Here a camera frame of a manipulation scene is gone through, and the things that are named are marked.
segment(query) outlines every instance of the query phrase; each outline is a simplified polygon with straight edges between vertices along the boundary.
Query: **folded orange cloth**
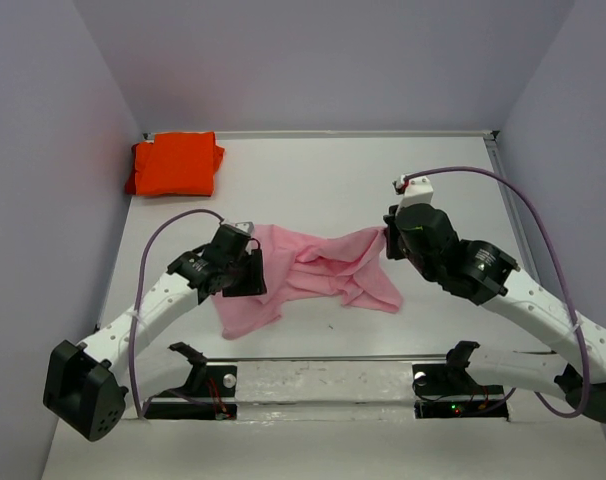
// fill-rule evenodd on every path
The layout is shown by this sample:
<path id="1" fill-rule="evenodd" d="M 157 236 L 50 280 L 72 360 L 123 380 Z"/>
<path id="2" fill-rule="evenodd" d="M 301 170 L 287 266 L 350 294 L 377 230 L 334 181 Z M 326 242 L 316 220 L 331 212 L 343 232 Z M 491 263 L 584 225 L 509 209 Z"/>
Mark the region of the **folded orange cloth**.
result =
<path id="1" fill-rule="evenodd" d="M 214 132 L 159 133 L 133 147 L 134 169 L 125 191 L 136 195 L 212 195 L 225 149 Z"/>

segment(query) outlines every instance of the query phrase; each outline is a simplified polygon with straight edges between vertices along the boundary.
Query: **wall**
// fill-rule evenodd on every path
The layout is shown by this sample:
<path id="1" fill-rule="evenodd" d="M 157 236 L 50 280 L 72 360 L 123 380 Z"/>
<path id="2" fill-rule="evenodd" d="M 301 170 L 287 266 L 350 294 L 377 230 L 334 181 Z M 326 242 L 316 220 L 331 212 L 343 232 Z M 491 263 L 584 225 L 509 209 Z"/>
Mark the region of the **wall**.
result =
<path id="1" fill-rule="evenodd" d="M 578 308 L 606 326 L 606 0 L 580 0 L 499 136 L 510 178 L 539 206 Z M 541 278 L 556 284 L 528 222 Z"/>
<path id="2" fill-rule="evenodd" d="M 144 131 L 493 129 L 571 0 L 76 0 Z"/>
<path id="3" fill-rule="evenodd" d="M 41 476 L 49 352 L 97 318 L 137 132 L 71 2 L 0 2 L 2 480 Z"/>

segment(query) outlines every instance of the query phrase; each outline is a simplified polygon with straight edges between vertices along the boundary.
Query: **pink cloth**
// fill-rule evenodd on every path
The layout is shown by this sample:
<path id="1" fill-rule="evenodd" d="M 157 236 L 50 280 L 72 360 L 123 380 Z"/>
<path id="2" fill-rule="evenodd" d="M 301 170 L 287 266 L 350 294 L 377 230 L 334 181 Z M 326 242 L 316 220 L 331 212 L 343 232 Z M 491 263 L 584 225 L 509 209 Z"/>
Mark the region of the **pink cloth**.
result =
<path id="1" fill-rule="evenodd" d="M 234 339 L 281 318 L 289 300 L 341 295 L 343 306 L 399 311 L 403 298 L 379 266 L 383 228 L 366 228 L 325 239 L 259 225 L 267 293 L 258 297 L 213 297 L 223 337 Z"/>

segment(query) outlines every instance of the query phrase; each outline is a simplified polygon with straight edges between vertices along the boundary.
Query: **white table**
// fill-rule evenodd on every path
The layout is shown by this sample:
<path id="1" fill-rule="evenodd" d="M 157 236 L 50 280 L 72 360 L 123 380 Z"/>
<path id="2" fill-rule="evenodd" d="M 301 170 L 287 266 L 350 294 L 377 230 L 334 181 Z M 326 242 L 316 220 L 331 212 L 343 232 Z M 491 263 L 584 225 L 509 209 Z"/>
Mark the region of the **white table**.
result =
<path id="1" fill-rule="evenodd" d="M 398 201 L 391 182 L 402 173 L 451 165 L 492 168 L 480 137 L 328 136 L 219 143 L 227 153 L 212 198 L 132 200 L 102 324 L 131 305 L 140 254 L 150 234 L 187 209 L 212 208 L 234 221 L 333 237 L 381 225 L 388 206 Z M 462 238 L 487 240 L 520 260 L 494 182 L 471 174 L 435 176 L 432 182 L 433 205 L 449 214 Z M 215 227 L 207 217 L 194 217 L 166 230 L 152 249 L 147 286 L 180 253 L 211 239 Z M 276 324 L 227 341 L 206 302 L 175 322 L 142 357 L 150 359 L 175 341 L 189 343 L 209 358 L 418 358 L 443 354 L 463 339 L 497 348 L 546 350 L 506 320 L 426 283 L 407 262 L 382 258 L 382 266 L 405 298 L 397 315 L 342 308 L 337 298 L 298 301 L 286 304 Z M 363 368 L 372 373 L 372 367 Z M 385 415 L 375 418 L 330 407 L 261 417 L 251 409 L 244 413 L 241 406 L 236 422 L 124 420 L 96 444 L 59 422 L 43 478 L 606 479 L 600 426 L 583 418 L 557 419 L 531 394 L 517 393 L 510 402 L 509 423 L 415 420 L 408 407 L 411 395 L 405 400 L 398 410 L 386 408 Z"/>

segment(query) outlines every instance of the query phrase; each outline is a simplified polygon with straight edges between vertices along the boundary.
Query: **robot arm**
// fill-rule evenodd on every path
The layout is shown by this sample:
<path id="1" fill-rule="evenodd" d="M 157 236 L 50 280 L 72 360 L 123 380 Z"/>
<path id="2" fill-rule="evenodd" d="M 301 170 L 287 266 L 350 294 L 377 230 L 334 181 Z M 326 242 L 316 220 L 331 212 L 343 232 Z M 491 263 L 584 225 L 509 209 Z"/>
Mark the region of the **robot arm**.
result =
<path id="1" fill-rule="evenodd" d="M 403 198 L 384 217 L 388 258 L 409 259 L 427 281 L 507 318 L 553 350 L 543 355 L 501 352 L 460 342 L 447 356 L 452 373 L 479 385 L 552 395 L 576 407 L 583 383 L 581 355 L 565 304 L 499 248 L 459 239 L 447 215 L 430 205 L 433 190 L 426 177 L 411 182 L 401 177 L 394 186 Z M 591 377 L 584 415 L 606 423 L 606 329 L 580 314 L 579 319 Z"/>
<path id="2" fill-rule="evenodd" d="M 126 379 L 130 326 L 137 315 L 134 356 L 174 320 L 208 296 L 261 295 L 266 292 L 260 248 L 247 251 L 251 223 L 222 224 L 212 241 L 185 252 L 143 297 L 138 314 L 131 307 L 98 332 L 73 345 L 59 344 L 50 356 L 43 403 L 90 441 L 107 435 L 132 403 Z M 170 346 L 172 362 L 184 368 L 152 371 L 142 382 L 147 398 L 182 385 L 205 358 L 184 344 Z"/>

